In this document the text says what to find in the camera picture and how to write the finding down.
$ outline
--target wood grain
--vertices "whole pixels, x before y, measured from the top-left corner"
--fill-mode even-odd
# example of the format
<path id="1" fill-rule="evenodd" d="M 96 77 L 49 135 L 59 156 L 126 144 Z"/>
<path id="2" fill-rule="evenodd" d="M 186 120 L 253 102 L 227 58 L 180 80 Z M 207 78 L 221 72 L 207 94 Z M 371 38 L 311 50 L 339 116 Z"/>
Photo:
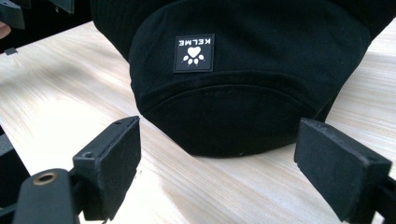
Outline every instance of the wood grain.
<path id="1" fill-rule="evenodd" d="M 0 55 L 0 124 L 31 174 L 70 169 L 73 155 L 107 125 L 139 115 L 128 63 L 91 22 L 18 52 Z M 396 162 L 395 96 L 394 21 L 326 122 Z M 111 223 L 340 222 L 294 163 L 295 145 L 239 159 L 196 158 L 143 117 L 141 138 L 138 174 Z M 394 167 L 390 175 L 396 178 Z"/>

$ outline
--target black cap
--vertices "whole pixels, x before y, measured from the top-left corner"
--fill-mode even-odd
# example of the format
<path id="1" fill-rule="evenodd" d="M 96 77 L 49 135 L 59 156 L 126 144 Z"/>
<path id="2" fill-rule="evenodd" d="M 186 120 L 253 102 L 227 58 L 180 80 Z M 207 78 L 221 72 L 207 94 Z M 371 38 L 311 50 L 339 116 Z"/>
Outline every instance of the black cap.
<path id="1" fill-rule="evenodd" d="M 330 1 L 171 1 L 139 23 L 128 61 L 145 118 L 191 154 L 233 157 L 325 120 L 371 40 Z"/>

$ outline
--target paw print logo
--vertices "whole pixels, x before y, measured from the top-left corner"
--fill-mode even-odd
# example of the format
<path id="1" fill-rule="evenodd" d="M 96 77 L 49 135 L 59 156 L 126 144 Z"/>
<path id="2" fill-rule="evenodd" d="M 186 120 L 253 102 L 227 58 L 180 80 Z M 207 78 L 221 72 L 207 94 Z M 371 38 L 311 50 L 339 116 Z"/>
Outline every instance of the paw print logo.
<path id="1" fill-rule="evenodd" d="M 191 48 L 189 48 L 187 50 L 187 52 L 188 52 L 188 55 L 184 56 L 182 63 L 187 61 L 189 66 L 192 63 L 194 63 L 195 66 L 198 66 L 198 63 L 200 61 L 204 61 L 205 60 L 204 55 L 200 54 L 201 53 L 201 48 L 200 47 L 195 47 L 195 48 L 191 47 Z"/>

